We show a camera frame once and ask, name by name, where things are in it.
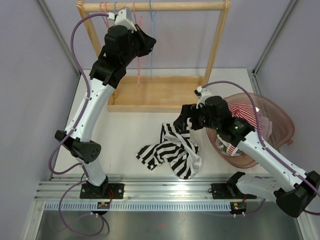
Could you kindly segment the green striped tank top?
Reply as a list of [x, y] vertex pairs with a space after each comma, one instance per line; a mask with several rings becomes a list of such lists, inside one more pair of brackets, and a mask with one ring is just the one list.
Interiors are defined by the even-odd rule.
[[217, 148], [226, 156], [230, 156], [231, 154], [229, 153], [230, 149], [230, 143], [224, 141], [218, 134], [216, 135], [216, 146]]

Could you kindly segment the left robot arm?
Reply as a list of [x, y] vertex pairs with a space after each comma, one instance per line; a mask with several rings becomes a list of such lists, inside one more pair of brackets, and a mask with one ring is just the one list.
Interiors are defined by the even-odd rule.
[[148, 55], [157, 42], [137, 24], [134, 27], [131, 30], [116, 25], [108, 29], [104, 46], [89, 73], [89, 89], [81, 102], [85, 110], [78, 108], [72, 120], [76, 126], [70, 124], [55, 133], [55, 139], [82, 164], [88, 177], [83, 184], [82, 199], [103, 199], [108, 194], [108, 177], [98, 160], [102, 147], [92, 140], [93, 129], [105, 103], [126, 75], [127, 66], [136, 57]]

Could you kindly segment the black white striped tank top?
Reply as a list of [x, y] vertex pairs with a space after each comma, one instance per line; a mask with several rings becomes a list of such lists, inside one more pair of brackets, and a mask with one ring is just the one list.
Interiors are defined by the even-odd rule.
[[174, 175], [183, 180], [196, 175], [203, 163], [190, 129], [179, 130], [169, 123], [162, 124], [159, 143], [143, 146], [135, 157], [150, 171], [168, 163]]

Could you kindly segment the mauve tank top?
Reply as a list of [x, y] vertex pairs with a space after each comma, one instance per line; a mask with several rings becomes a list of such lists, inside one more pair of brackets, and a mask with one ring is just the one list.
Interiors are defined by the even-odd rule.
[[261, 127], [261, 131], [262, 131], [262, 137], [265, 140], [268, 140], [269, 137], [272, 134], [272, 127], [273, 127], [273, 123], [272, 121], [270, 121], [267, 117], [265, 116], [261, 116], [260, 117], [260, 127]]

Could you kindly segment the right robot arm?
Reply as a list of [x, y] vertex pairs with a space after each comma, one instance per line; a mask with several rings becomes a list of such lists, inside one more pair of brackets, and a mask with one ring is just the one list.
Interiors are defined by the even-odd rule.
[[210, 96], [196, 104], [184, 104], [173, 125], [184, 131], [213, 129], [222, 138], [259, 163], [274, 180], [235, 173], [227, 185], [232, 198], [242, 194], [273, 201], [287, 215], [297, 218], [319, 194], [320, 175], [295, 166], [259, 135], [255, 127], [243, 118], [233, 117], [227, 102], [220, 96]]

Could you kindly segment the red striped tank top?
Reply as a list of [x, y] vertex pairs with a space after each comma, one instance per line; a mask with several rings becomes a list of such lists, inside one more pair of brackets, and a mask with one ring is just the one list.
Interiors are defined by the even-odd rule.
[[[255, 114], [254, 109], [251, 105], [242, 101], [242, 102], [228, 104], [228, 108], [229, 108], [233, 117], [242, 118], [242, 119], [246, 120], [249, 124], [254, 126], [254, 129], [256, 132], [258, 131], [256, 114]], [[226, 155], [226, 156], [238, 157], [238, 156], [244, 154], [243, 151], [241, 151], [237, 147], [234, 147], [231, 143], [230, 143], [230, 147], [229, 147], [229, 153], [230, 153], [230, 155]]]

